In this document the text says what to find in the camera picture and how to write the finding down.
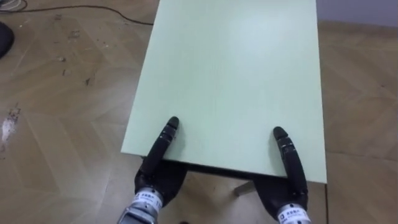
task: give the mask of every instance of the wooden floor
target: wooden floor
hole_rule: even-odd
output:
[[[157,9],[29,4],[100,4],[148,22]],[[152,28],[93,9],[0,21],[16,33],[0,60],[0,223],[116,223],[141,163],[119,151]],[[330,223],[397,223],[397,30],[320,22],[319,39]],[[190,173],[159,222],[273,223],[256,193],[231,195],[239,184]],[[323,185],[310,184],[309,213],[326,223]]]

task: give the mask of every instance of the table top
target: table top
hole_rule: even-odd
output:
[[[326,183],[315,1],[161,1],[122,152],[146,155],[171,116],[167,159],[283,176],[282,126]]]

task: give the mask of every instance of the table leg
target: table leg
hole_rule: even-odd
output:
[[[249,181],[249,182],[247,182],[247,183],[245,183],[243,185],[240,185],[239,187],[236,187],[234,189],[234,194],[236,196],[242,196],[244,194],[248,194],[248,193],[251,193],[253,191],[256,191],[256,188],[254,186],[253,181]]]

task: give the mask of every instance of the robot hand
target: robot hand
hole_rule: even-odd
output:
[[[279,223],[311,223],[307,216],[308,190],[303,167],[287,133],[274,128],[287,178],[256,176],[254,186],[268,213]]]
[[[159,210],[178,194],[187,166],[162,160],[178,128],[178,118],[172,117],[144,158],[134,179],[136,196],[119,219],[119,224],[156,223]]]

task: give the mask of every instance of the black object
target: black object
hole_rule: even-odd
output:
[[[11,49],[14,43],[13,31],[4,23],[0,22],[0,58]]]
[[[277,220],[278,211],[285,205],[294,203],[307,210],[308,189],[299,154],[292,140],[281,128],[274,128],[274,137],[278,143],[284,163],[287,179],[273,176],[254,176],[252,181],[268,213]]]
[[[178,123],[177,117],[169,119],[134,179],[136,193],[144,187],[155,189],[163,197],[163,207],[178,194],[187,175],[186,164],[162,160],[177,132]]]
[[[284,163],[287,178],[296,194],[307,194],[307,180],[303,166],[289,135],[281,127],[274,128],[274,137],[277,141],[282,162]]]

